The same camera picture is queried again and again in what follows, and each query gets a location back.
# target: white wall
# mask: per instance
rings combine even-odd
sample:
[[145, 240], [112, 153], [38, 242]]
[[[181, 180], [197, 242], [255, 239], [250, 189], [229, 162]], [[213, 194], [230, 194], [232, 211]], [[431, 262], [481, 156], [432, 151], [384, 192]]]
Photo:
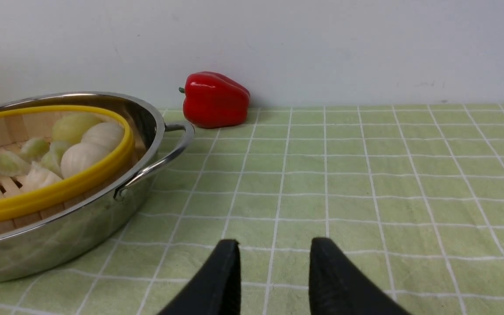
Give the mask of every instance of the white wall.
[[504, 0], [0, 0], [0, 103], [181, 106], [200, 70], [263, 106], [504, 102]]

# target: red bell pepper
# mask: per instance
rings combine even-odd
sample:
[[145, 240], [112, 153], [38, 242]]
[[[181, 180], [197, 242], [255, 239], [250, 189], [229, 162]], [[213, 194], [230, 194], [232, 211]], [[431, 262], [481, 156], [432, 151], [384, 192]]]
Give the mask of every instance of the red bell pepper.
[[200, 128], [221, 128], [244, 123], [248, 115], [250, 92], [234, 80], [215, 72], [191, 74], [186, 86], [184, 117]]

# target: green checkered tablecloth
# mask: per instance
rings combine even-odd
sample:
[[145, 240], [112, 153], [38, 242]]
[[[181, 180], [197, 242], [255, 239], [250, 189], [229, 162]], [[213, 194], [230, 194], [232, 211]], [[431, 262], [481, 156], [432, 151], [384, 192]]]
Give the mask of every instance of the green checkered tablecloth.
[[0, 283], [0, 314], [150, 315], [236, 238], [242, 313], [306, 315], [316, 236], [414, 314], [504, 314], [504, 105], [251, 109], [197, 130], [111, 239]]

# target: garlic bulb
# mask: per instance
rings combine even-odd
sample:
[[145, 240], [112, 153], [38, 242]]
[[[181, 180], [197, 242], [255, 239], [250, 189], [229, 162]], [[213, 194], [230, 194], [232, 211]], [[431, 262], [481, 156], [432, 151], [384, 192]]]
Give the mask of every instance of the garlic bulb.
[[27, 162], [40, 160], [50, 150], [50, 144], [42, 138], [32, 138], [22, 145], [20, 157]]
[[0, 175], [13, 177], [28, 174], [30, 164], [11, 151], [0, 154]]
[[94, 143], [81, 142], [73, 145], [62, 157], [60, 166], [63, 178], [72, 177], [92, 167], [108, 154], [110, 154], [109, 150]]
[[51, 170], [56, 175], [62, 177], [62, 163], [63, 154], [71, 147], [69, 142], [54, 141], [50, 144], [50, 150], [40, 160], [40, 165], [48, 170]]
[[43, 168], [40, 164], [32, 162], [30, 172], [24, 178], [22, 186], [25, 192], [34, 191], [54, 183], [60, 182], [62, 179], [52, 171]]
[[124, 138], [124, 128], [116, 123], [100, 123], [83, 134], [81, 142], [90, 142], [114, 151]]

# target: pot handle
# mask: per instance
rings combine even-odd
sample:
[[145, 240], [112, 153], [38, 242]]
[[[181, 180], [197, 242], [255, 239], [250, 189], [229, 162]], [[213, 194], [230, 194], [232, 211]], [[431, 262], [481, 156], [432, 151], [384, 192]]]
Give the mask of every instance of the pot handle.
[[184, 135], [182, 136], [182, 139], [180, 139], [176, 147], [172, 151], [170, 151], [167, 155], [165, 155], [162, 159], [156, 161], [155, 163], [149, 165], [146, 168], [141, 169], [127, 182], [123, 183], [120, 187], [116, 188], [116, 192], [114, 193], [114, 199], [116, 200], [123, 199], [126, 188], [129, 188], [130, 186], [136, 184], [138, 181], [141, 181], [142, 179], [151, 176], [157, 171], [163, 169], [168, 164], [170, 164], [174, 159], [180, 156], [186, 149], [188, 149], [188, 146], [190, 145], [190, 143], [192, 143], [192, 140], [194, 140], [194, 135], [196, 133], [196, 130], [194, 130], [194, 126], [188, 121], [164, 124], [164, 132], [178, 131], [178, 130], [184, 130], [185, 132]]

